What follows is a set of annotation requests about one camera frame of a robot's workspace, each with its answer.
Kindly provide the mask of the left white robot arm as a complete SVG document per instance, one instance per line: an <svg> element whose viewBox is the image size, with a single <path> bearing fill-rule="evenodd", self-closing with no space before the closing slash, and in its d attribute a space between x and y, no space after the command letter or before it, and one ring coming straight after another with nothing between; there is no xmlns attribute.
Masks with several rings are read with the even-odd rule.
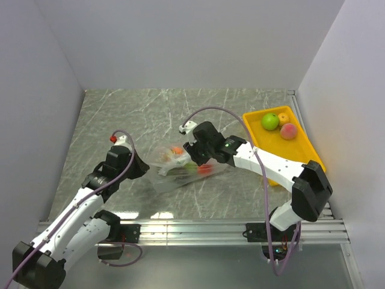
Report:
<svg viewBox="0 0 385 289"><path fill-rule="evenodd" d="M51 225L31 242L16 245L11 280L27 288L59 288L69 268L95 244L106 241L123 248L120 217L101 206L121 182L140 178L148 169L135 150L112 146Z"/></svg>

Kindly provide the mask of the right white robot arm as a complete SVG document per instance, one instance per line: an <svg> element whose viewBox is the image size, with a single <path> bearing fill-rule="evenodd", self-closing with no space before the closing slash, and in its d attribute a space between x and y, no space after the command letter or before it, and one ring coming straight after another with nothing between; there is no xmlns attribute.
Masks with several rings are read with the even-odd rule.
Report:
<svg viewBox="0 0 385 289"><path fill-rule="evenodd" d="M243 138L225 138L211 122L188 121L179 132L188 141L184 149L198 166L215 159L218 163L266 176L291 193L291 201L276 208L265 225L266 236L279 240L286 230L302 220L315 222L332 195L332 187L321 165L310 160L291 161L253 146Z"/></svg>

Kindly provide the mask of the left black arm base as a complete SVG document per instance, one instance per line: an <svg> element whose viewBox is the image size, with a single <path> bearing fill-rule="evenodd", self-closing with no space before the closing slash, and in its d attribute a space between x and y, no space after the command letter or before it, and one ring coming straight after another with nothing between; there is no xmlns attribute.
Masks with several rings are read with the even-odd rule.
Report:
<svg viewBox="0 0 385 289"><path fill-rule="evenodd" d="M138 245L141 225L125 224L111 229L107 238L97 245L97 257L107 263L109 260L122 261L124 257L137 256L129 261L129 264L137 262L143 255L142 248Z"/></svg>

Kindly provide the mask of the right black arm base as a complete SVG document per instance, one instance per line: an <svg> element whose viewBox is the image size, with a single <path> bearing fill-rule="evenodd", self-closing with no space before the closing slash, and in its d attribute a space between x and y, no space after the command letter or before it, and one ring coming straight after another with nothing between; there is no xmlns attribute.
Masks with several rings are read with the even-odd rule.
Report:
<svg viewBox="0 0 385 289"><path fill-rule="evenodd" d="M292 240L297 226L292 225L285 231L279 231L273 226L270 226L270 228L274 260L282 262L288 254L289 242ZM242 236L246 238L249 243L268 242L265 223L246 223Z"/></svg>

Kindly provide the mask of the clear plastic bag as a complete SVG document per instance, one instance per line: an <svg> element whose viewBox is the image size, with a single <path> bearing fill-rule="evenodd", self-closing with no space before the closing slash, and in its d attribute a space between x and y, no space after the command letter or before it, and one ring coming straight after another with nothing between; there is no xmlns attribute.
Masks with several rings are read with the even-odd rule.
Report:
<svg viewBox="0 0 385 289"><path fill-rule="evenodd" d="M173 146L183 148L180 143L159 145L145 160L150 166L147 173L148 179L158 193L172 191L183 185L220 173L226 168L225 164L218 163L216 160L211 159L206 163L211 164L213 167L210 175L203 176L199 175L198 172L194 175L189 175L183 166L193 161L185 149L182 155L173 154L171 152Z"/></svg>

